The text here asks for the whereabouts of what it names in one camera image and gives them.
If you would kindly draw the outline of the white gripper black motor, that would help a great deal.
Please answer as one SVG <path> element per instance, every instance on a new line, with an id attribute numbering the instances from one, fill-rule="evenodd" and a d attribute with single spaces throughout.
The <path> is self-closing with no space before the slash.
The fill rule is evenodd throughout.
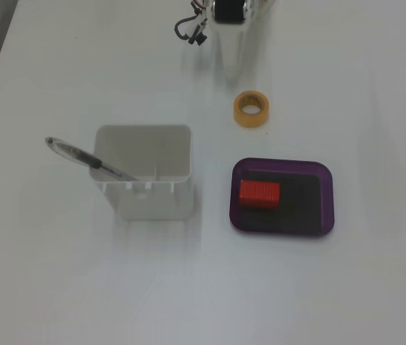
<path id="1" fill-rule="evenodd" d="M 255 0 L 211 0 L 206 9 L 215 22 L 213 28 L 218 40 L 221 66 L 229 83 L 239 77 L 241 65 L 241 30 L 238 25 L 249 21 L 257 13 L 259 1 Z M 255 79 L 257 59 L 258 21 L 252 22 L 246 33 L 244 57 L 241 71 L 241 84 L 247 86 Z"/>

